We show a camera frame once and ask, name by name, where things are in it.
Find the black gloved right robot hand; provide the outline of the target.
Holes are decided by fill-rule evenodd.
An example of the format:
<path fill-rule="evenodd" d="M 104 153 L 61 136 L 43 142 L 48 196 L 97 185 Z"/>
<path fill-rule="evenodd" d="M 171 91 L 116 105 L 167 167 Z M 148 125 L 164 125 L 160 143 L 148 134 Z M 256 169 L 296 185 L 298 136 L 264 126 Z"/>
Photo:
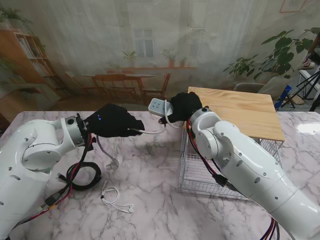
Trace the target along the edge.
<path fill-rule="evenodd" d="M 199 96 L 195 92 L 181 92 L 170 100 L 173 112 L 167 118 L 170 123 L 187 121 L 193 113 L 203 107 Z"/>

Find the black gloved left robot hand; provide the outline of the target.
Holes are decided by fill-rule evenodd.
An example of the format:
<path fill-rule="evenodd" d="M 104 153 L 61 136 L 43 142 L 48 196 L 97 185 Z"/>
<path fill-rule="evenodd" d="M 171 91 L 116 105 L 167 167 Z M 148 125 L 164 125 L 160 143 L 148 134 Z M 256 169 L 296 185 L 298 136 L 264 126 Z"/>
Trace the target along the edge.
<path fill-rule="evenodd" d="M 140 130 L 145 130 L 141 120 L 112 103 L 106 104 L 83 122 L 90 133 L 103 138 L 137 136 L 142 134 Z"/>

